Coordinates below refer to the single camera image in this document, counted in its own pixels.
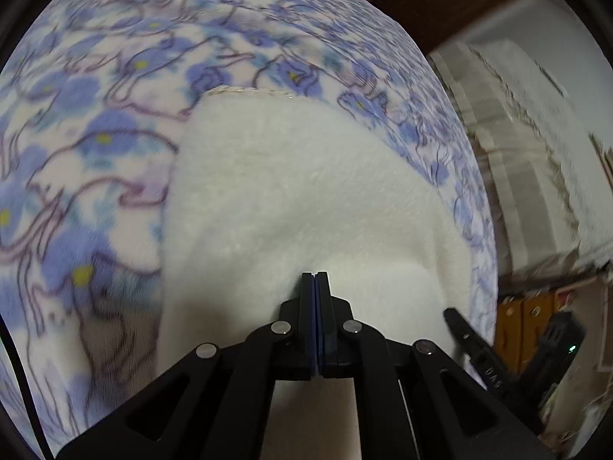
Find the floral blanket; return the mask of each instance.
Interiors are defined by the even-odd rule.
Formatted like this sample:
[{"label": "floral blanket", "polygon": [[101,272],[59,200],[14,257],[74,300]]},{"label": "floral blanket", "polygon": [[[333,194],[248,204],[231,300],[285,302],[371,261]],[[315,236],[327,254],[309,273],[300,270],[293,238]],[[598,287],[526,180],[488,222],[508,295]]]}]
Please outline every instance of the floral blanket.
[{"label": "floral blanket", "polygon": [[[152,379],[171,171],[220,85],[343,109],[436,187],[473,252],[470,320],[493,335],[479,170],[398,24],[364,0],[53,0],[0,75],[0,311],[54,452]],[[0,399],[34,444],[3,348]]]}]

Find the white wall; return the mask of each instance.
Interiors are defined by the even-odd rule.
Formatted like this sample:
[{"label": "white wall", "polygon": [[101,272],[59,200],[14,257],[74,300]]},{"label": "white wall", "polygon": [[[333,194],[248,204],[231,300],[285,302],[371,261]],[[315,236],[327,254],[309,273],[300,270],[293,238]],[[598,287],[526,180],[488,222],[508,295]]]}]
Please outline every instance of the white wall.
[{"label": "white wall", "polygon": [[613,70],[563,0],[516,0],[451,41],[509,38],[548,69],[568,92],[588,131],[613,146]]}]

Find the white fleece cloth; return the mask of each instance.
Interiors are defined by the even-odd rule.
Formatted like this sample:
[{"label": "white fleece cloth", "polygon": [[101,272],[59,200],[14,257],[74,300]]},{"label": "white fleece cloth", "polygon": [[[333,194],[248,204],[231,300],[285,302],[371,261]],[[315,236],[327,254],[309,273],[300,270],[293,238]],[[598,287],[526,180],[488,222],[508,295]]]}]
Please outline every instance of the white fleece cloth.
[{"label": "white fleece cloth", "polygon": [[[327,271],[387,338],[453,350],[443,309],[467,315],[471,255],[422,176],[321,102],[222,93],[197,108],[166,208],[158,371],[277,319],[303,271]],[[278,384],[263,458],[359,458],[356,424],[349,382]]]}]

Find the black cable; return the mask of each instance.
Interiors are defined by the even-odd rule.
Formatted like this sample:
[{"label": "black cable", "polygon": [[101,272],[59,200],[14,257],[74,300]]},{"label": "black cable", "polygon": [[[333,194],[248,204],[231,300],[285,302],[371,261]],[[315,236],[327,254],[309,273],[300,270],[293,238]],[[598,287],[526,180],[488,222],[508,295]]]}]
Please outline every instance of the black cable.
[{"label": "black cable", "polygon": [[30,386],[28,385],[28,379],[26,377],[26,371],[21,364],[21,359],[17,353],[17,348],[15,347],[13,338],[10,336],[10,332],[8,331],[8,327],[6,326],[1,313],[0,340],[2,340],[2,344],[4,345],[4,348],[8,354],[10,364],[12,365],[15,376],[17,377],[17,384],[19,385],[19,391],[21,392],[21,397],[23,398],[23,403],[26,407],[26,413],[28,414],[28,419],[32,425],[34,436],[39,444],[42,455],[45,460],[54,460],[53,453],[51,453],[51,448],[49,448],[49,443],[47,442],[45,433],[42,430],[41,420],[36,412],[34,398],[32,398],[32,392],[30,391]]}]

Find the blue flower pattern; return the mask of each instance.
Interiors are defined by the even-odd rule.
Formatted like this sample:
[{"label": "blue flower pattern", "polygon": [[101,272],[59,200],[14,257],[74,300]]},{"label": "blue flower pattern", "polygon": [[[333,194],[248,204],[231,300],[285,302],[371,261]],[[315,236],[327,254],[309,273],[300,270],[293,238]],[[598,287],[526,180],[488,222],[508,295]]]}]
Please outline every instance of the blue flower pattern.
[{"label": "blue flower pattern", "polygon": [[[220,85],[342,109],[426,179],[472,251],[470,321],[493,335],[482,180],[398,24],[363,0],[53,0],[0,75],[0,309],[54,452],[152,378],[170,173]],[[36,449],[2,350],[0,399]]]}]

